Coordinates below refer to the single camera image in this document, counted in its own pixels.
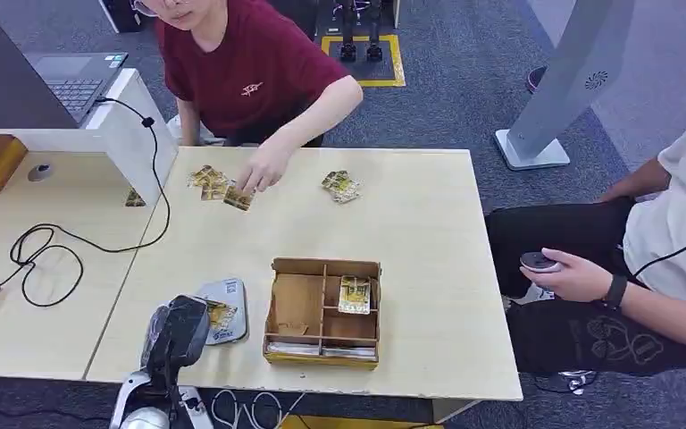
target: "wooden tray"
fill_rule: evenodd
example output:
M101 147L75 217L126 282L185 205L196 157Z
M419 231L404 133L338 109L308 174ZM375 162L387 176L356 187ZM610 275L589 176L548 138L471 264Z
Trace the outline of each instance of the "wooden tray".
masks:
M277 258L272 303L264 327L264 357L270 363L317 363L374 369L380 360L380 264L376 262ZM371 279L369 315L338 311L340 278ZM315 355L269 351L270 342L316 346ZM374 360L324 356L324 348L374 348Z

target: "hand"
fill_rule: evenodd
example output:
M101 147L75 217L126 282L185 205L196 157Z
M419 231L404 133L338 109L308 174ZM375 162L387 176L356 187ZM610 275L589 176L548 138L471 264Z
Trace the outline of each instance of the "hand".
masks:
M244 194L264 192L285 174L293 149L279 141L265 141L256 149L238 177L236 187Z
M558 273L533 273L521 266L525 277L552 290L567 301L591 302L603 299L611 287L612 274L591 261L560 250L544 248L543 255L562 265Z
M614 187L611 187L606 192L604 192L604 194L601 196L601 198L598 199L597 202L606 203L607 201L617 199L621 196L622 194L620 194Z

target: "black watch strap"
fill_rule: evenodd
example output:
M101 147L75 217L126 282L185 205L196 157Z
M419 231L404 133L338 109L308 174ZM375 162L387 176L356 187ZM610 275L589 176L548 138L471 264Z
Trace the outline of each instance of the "black watch strap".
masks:
M627 290L627 278L621 275L614 275L611 279L611 287L608 288L606 296L603 298L604 307L618 310L622 305L624 291Z

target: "white cable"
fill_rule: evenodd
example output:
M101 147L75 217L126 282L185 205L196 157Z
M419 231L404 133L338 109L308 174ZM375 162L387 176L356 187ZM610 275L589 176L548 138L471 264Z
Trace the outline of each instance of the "white cable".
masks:
M217 403L217 398L220 397L223 393L227 393L232 397L232 410L233 414L235 415L235 421L233 422L228 422L227 420L223 420L217 416L217 411L214 409L214 405ZM255 413L255 408L256 408L256 402L261 398L262 396L269 396L274 400L274 402L277 404L277 424L272 427L264 427L259 425L259 422L256 420L256 413ZM235 393L233 393L230 390L223 389L219 392L217 392L216 395L212 398L212 406L211 406L211 411L212 411L212 417L214 421L222 423L223 425L228 426L230 429L238 429L238 422L240 421L240 416L243 414L244 411L246 411L246 418L248 419L248 423L250 423L254 429L280 429L280 425L282 425L282 422L285 421L286 418L290 415L290 413L293 411L293 409L298 405L298 402L301 401L302 398L306 393L301 393L298 395L298 399L296 399L296 402L293 402L293 405L288 408L288 412L285 413L285 416L282 415L282 406L280 405L280 401L277 399L276 396L273 394L269 393L268 391L263 391L259 393L258 395L254 396L254 400L251 401L251 410L248 410L248 406L246 404L241 404L240 407L238 406L238 398L236 398Z

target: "gray carpet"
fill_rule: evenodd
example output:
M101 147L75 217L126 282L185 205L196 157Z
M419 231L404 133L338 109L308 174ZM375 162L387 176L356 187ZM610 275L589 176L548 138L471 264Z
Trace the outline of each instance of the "gray carpet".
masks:
M558 41L574 0L528 0ZM632 170L686 129L686 0L637 0L622 75L593 104Z
M165 116L174 114L172 97L163 87L162 62L153 34L114 34L96 2L0 0L0 22L23 51L129 51L127 65L140 69ZM407 86L368 88L363 105L327 135L327 145L469 148L485 211L522 204L591 201L627 172L591 110L560 136L573 160L570 166L533 172L510 172L505 167L493 143L493 132L507 128L521 112L529 99L523 86L525 73L544 63L550 53L546 34L524 0L403 0L398 35ZM519 408L530 428L622 427L601 423L609 418L619 422L620 418L633 417L630 421L634 424L629 427L686 426L686 414L664 416L643 397L647 403L641 412L655 416L653 420L638 418L643 414L622 403L619 395L626 394L631 384L637 383L641 390L644 384L650 385L651 392L671 387L670 382L657 379L652 384L650 380L605 374L581 398L541 393L529 379L523 379L528 399ZM0 408L12 413L58 401L65 411L108 416L115 394L116 386L110 385L0 380ZM626 400L634 400L630 395ZM663 398L668 403L673 396L665 392ZM288 399L292 397L284 396L283 402ZM525 427L522 416L512 407L482 404L457 417L450 427ZM582 410L594 414L583 420ZM429 417L430 403L313 395L302 402L299 411L424 421ZM76 426L60 417L33 416L19 421L0 417L2 427L105 426L98 422Z

